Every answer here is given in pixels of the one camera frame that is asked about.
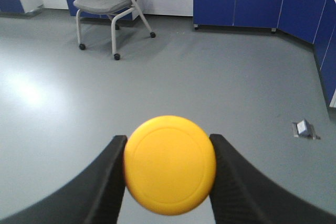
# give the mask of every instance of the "chair caster wheel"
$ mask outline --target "chair caster wheel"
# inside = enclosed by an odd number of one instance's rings
[[[115,60],[120,60],[120,54],[114,54],[114,59]]]
[[[85,44],[79,44],[79,49],[80,49],[80,50],[85,50],[85,49],[86,49]]]

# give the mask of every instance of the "yellow disc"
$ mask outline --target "yellow disc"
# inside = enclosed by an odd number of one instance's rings
[[[214,148],[192,121],[159,116],[139,126],[124,151],[124,175],[132,196],[162,215],[197,207],[209,194],[216,174]]]

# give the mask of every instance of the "chair leg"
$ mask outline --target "chair leg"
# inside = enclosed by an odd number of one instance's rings
[[[122,13],[119,13],[117,15],[115,15],[114,18],[112,18],[112,22],[111,22],[111,39],[112,39],[112,54],[114,56],[115,60],[120,60],[120,54],[116,53],[117,52],[117,42],[116,42],[116,22],[117,20],[119,20],[120,18],[126,16],[127,14],[131,13],[132,11],[134,11],[134,7],[125,10]]]
[[[77,25],[77,39],[78,39],[78,45],[80,50],[85,50],[85,44],[81,42],[81,26],[80,26],[80,14],[81,10],[78,10],[76,13],[76,25]]]
[[[139,5],[137,4],[137,2],[133,3],[134,7],[137,9],[137,11],[139,12],[140,18],[142,19],[143,23],[145,24],[146,28],[148,29],[148,31],[151,33],[151,37],[154,38],[155,37],[155,33],[153,32],[151,26],[148,24],[147,19],[145,18],[145,16],[143,15]]]
[[[112,22],[111,22],[111,38],[112,38],[112,54],[114,55],[114,58],[116,58],[115,57],[115,54],[116,54],[116,52],[117,52],[117,42],[116,42],[116,19],[115,18],[113,18],[112,19]]]

